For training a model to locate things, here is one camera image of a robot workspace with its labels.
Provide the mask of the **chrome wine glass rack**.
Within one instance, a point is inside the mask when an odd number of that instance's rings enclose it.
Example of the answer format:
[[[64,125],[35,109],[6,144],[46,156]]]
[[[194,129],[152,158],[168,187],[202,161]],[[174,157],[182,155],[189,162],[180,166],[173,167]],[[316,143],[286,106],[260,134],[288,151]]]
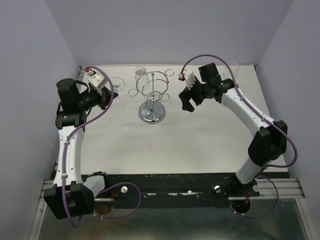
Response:
[[[134,98],[141,95],[145,98],[138,109],[139,118],[146,124],[158,124],[166,116],[166,110],[163,105],[163,97],[170,95],[167,93],[169,89],[169,77],[175,72],[169,68],[164,72],[159,70],[146,70],[148,73],[148,82],[135,81],[134,88],[128,90],[130,97]]]

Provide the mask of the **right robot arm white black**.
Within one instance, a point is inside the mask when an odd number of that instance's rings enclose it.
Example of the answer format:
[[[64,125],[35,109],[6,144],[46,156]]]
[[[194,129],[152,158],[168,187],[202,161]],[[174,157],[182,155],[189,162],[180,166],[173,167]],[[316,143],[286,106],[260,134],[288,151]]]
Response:
[[[200,78],[187,69],[179,73],[178,79],[186,83],[178,95],[184,111],[193,112],[205,99],[216,102],[231,110],[248,128],[253,139],[248,147],[248,159],[235,173],[236,180],[230,183],[230,191],[241,196],[248,190],[248,183],[261,173],[266,165],[278,159],[287,150],[287,124],[266,116],[236,88],[230,78],[222,79],[214,63],[199,67]]]

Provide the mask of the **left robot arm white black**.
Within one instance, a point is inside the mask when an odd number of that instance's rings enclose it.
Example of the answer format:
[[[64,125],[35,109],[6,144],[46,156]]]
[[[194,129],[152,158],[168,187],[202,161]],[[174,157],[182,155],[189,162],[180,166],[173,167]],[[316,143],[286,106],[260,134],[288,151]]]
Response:
[[[95,197],[107,197],[111,191],[105,172],[82,176],[81,149],[89,122],[87,112],[95,106],[105,111],[118,93],[105,86],[97,91],[91,84],[85,84],[86,90],[79,92],[79,84],[81,81],[72,78],[56,83],[60,98],[55,119],[59,153],[53,184],[44,191],[44,200],[58,220],[93,213]]]

